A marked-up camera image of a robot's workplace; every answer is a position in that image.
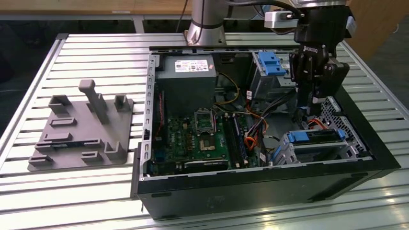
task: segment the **slotted metal surface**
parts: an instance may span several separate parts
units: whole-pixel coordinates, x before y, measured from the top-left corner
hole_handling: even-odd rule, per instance
[[[292,35],[228,34],[229,45],[293,45]],[[127,93],[135,101],[129,150],[141,138],[149,46],[183,46],[180,34],[71,35],[56,41],[0,140],[0,229],[367,229],[404,228],[409,222],[408,111],[348,47],[344,87],[403,169],[368,181],[332,201],[155,222],[140,201],[128,199],[133,153],[120,167],[38,173],[28,157],[50,115],[54,94],[84,100],[76,86],[96,81],[105,99]]]

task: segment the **gray plastic stand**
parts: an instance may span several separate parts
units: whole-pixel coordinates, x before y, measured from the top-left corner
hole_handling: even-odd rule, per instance
[[[124,164],[132,120],[132,99],[116,95],[104,100],[95,81],[82,80],[79,90],[88,101],[71,102],[54,95],[52,109],[28,170],[54,170]]]

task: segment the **motherboard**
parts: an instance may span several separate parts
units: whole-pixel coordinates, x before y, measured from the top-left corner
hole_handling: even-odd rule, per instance
[[[165,142],[155,150],[153,174],[172,175],[259,166],[244,145],[247,118],[199,110],[192,116],[167,120]]]

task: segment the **power supply label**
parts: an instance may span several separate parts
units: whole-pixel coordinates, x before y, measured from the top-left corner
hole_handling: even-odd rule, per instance
[[[207,60],[180,60],[175,62],[175,72],[204,72],[209,71]]]

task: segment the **sticker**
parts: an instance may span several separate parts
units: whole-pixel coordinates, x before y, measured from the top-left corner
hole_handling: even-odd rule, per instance
[[[176,73],[204,72],[204,71],[209,71],[207,60],[180,60],[175,62],[175,72]]]
[[[131,11],[112,11],[112,13],[131,13]]]
[[[267,162],[267,156],[263,153],[260,153],[260,159]]]
[[[245,95],[247,95],[247,98],[251,100],[251,99],[252,99],[253,92],[248,90],[248,92],[245,93]]]

